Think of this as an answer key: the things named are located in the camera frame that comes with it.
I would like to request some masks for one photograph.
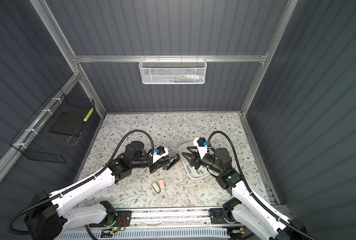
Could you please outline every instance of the yellow handle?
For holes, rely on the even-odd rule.
[[[91,116],[91,114],[93,113],[94,108],[91,108],[89,113],[86,115],[86,117],[83,119],[84,122],[87,122],[87,120],[89,119],[89,117]]]

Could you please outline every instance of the white mesh basket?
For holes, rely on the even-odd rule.
[[[203,84],[207,62],[149,62],[141,59],[139,70],[144,84]]]

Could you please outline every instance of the floral patterned surface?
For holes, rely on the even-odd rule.
[[[234,144],[248,183],[268,200],[237,113],[107,115],[79,179],[103,166],[123,135],[132,129],[145,130],[153,138],[155,147],[165,146],[171,155],[177,154],[180,145],[195,137],[208,138],[216,130],[225,132]],[[134,140],[142,141],[146,151],[151,147],[146,136],[135,132],[123,142],[118,154],[124,152],[126,144]],[[228,141],[216,134],[211,143],[214,147],[227,148],[233,158],[233,167],[237,169]],[[153,182],[158,183],[159,179],[164,179],[166,190],[156,194],[151,185]],[[148,168],[133,169],[130,176],[94,193],[79,203],[78,207],[97,204],[102,200],[109,200],[115,208],[215,206],[222,205],[230,198],[231,195],[219,187],[214,177],[190,179],[180,160],[169,171],[159,169],[150,174]]]

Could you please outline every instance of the pink object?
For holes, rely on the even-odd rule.
[[[162,192],[165,190],[165,183],[163,182],[163,179],[159,180],[159,188]]]

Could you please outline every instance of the black wire basket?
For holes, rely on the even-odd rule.
[[[78,144],[86,123],[94,111],[90,98],[64,95],[49,108],[42,110],[42,117],[17,143],[16,137],[10,145],[33,161],[67,163]]]

